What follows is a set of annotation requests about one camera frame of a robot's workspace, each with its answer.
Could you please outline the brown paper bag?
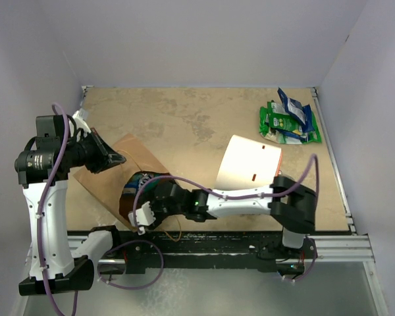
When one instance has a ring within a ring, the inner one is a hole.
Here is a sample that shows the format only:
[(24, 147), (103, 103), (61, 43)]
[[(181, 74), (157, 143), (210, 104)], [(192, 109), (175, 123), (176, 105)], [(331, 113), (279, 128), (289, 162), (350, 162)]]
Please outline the brown paper bag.
[(139, 190), (139, 176), (168, 175), (165, 166), (132, 134), (117, 141), (112, 148), (126, 158), (126, 162), (99, 174), (86, 168), (74, 174), (75, 179), (125, 227), (136, 230), (128, 220)]

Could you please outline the blue white snack packet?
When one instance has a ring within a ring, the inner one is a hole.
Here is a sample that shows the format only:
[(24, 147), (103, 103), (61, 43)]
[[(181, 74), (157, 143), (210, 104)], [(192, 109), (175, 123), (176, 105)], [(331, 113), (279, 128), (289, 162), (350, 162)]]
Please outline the blue white snack packet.
[(138, 191), (138, 186), (133, 184), (127, 184), (123, 189), (122, 189), (122, 195), (131, 195), (135, 196)]

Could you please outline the dark blue snack packet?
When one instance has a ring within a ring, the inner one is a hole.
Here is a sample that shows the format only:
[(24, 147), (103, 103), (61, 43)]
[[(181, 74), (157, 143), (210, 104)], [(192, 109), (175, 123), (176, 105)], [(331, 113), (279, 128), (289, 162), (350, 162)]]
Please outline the dark blue snack packet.
[(310, 105), (303, 106), (299, 101), (288, 97), (281, 88), (278, 88), (277, 94), (280, 97), (285, 111), (298, 122), (302, 127), (302, 131), (312, 131), (312, 111)]

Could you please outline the green yellow snack bag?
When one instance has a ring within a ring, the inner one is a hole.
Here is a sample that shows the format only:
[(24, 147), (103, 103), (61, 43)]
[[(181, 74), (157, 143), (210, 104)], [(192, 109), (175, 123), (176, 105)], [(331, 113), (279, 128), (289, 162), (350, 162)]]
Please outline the green yellow snack bag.
[(281, 128), (281, 126), (289, 128), (296, 127), (297, 131), (300, 132), (301, 126), (290, 115), (272, 112), (270, 103), (268, 103), (268, 106), (260, 107), (259, 109), (259, 133), (265, 139), (277, 144), (299, 145), (310, 142), (321, 143), (321, 133), (313, 112), (311, 112), (309, 122), (312, 124), (312, 131), (296, 134), (291, 130)]

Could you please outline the dark blue kettle chips bag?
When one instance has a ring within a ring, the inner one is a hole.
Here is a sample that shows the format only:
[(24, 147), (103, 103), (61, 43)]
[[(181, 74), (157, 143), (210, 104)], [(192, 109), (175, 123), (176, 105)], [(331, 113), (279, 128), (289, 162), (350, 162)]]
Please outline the dark blue kettle chips bag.
[(299, 141), (301, 144), (309, 142), (321, 143), (322, 138), (313, 111), (305, 112), (305, 120), (295, 119), (290, 115), (282, 115), (280, 127), (277, 131), (284, 137), (285, 143)]

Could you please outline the green foxs candy packet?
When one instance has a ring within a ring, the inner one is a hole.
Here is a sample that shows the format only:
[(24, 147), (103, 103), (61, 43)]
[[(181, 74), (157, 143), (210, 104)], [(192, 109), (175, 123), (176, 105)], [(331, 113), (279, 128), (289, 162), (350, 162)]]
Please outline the green foxs candy packet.
[(157, 176), (161, 176), (160, 173), (155, 173), (155, 172), (137, 172), (132, 177), (128, 180), (128, 182), (125, 184), (135, 184), (138, 186), (138, 190), (150, 179), (155, 178)]

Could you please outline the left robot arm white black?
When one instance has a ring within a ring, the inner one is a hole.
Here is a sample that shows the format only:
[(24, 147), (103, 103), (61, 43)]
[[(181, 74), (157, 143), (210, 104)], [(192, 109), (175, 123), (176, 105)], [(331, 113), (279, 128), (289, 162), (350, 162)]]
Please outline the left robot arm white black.
[(14, 163), (30, 217), (32, 261), (19, 283), (21, 296), (62, 294), (89, 290), (97, 265), (105, 255), (122, 251), (116, 226), (91, 229), (74, 251), (66, 225), (66, 193), (72, 168), (86, 167), (97, 174), (125, 163), (90, 128), (79, 112), (36, 118), (36, 131)]

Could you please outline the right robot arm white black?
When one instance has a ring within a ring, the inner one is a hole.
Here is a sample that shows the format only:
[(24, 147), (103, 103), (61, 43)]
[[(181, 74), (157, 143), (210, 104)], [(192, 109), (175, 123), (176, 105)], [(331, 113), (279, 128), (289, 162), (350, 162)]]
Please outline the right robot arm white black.
[(179, 180), (164, 176), (156, 185), (149, 201), (154, 218), (151, 227), (174, 215), (197, 223), (233, 215), (266, 215), (282, 226), (279, 248), (286, 257), (297, 256), (305, 236), (315, 230), (318, 191), (300, 180), (276, 176), (272, 184), (243, 190), (209, 189), (196, 183), (194, 190), (187, 190)]

